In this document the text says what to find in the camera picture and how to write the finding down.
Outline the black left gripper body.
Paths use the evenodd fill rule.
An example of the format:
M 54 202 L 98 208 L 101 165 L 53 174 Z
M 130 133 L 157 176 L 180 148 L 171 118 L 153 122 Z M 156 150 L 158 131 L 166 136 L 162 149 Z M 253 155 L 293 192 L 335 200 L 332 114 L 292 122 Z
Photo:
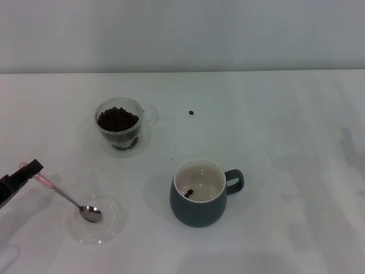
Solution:
M 4 207 L 28 182 L 28 180 L 28 177 L 19 174 L 6 175 L 1 178 L 0 208 Z

